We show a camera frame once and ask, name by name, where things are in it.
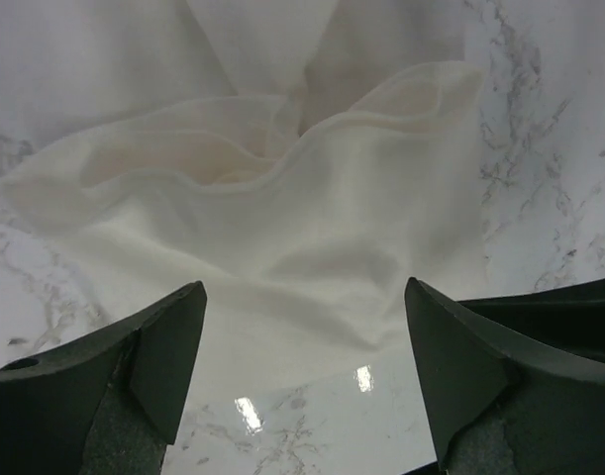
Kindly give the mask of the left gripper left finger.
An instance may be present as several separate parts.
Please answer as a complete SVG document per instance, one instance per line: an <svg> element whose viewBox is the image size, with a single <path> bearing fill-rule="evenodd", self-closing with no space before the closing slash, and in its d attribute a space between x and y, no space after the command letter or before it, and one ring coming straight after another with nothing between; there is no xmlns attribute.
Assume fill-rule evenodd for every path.
<svg viewBox="0 0 605 475"><path fill-rule="evenodd" d="M197 357L206 292L0 368L0 474L158 474Z"/></svg>

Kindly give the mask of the white Coca-Cola t shirt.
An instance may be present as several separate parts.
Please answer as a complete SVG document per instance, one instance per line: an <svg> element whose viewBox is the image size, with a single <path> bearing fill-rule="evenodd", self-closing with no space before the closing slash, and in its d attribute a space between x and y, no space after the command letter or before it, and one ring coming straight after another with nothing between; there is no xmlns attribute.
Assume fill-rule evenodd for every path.
<svg viewBox="0 0 605 475"><path fill-rule="evenodd" d="M243 396L406 342L416 277L485 286L482 72L457 1L192 1L233 93L48 145L2 198L110 317L201 281L196 396Z"/></svg>

